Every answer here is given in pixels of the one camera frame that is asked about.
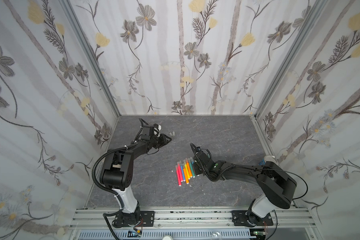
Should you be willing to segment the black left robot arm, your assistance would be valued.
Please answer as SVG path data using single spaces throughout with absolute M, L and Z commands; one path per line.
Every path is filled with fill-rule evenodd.
M 148 125 L 145 121 L 141 124 L 129 145 L 108 150 L 96 160 L 92 169 L 94 184 L 113 194 L 118 201 L 117 212 L 104 214 L 106 221 L 109 217 L 115 218 L 112 222 L 115 228 L 137 226 L 143 221 L 139 202 L 131 188 L 135 159 L 147 155 L 151 149 L 158 151 L 172 141 L 171 137 L 160 133 L 160 125 Z

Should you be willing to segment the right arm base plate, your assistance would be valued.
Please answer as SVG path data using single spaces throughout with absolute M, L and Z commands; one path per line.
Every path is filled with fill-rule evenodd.
M 260 218 L 255 214 L 247 214 L 247 211 L 231 211 L 232 222 L 236 227 L 265 227 L 273 226 L 274 222 L 271 214 L 268 213 L 264 218 Z

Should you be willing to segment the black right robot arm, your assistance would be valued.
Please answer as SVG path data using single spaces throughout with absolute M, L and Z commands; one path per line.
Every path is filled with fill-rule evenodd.
M 249 228 L 264 224 L 270 212 L 291 207 L 297 182 L 274 162 L 264 165 L 237 165 L 226 161 L 213 161 L 209 150 L 191 144 L 194 153 L 193 168 L 196 174 L 206 176 L 210 181 L 235 180 L 258 185 L 263 194 L 254 199 L 246 211 L 233 215 L 236 226 Z

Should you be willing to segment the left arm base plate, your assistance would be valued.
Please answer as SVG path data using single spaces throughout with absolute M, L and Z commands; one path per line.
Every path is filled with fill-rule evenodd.
M 115 228 L 122 227 L 153 227 L 155 220 L 154 211 L 136 211 L 135 213 L 117 213 L 112 222 Z

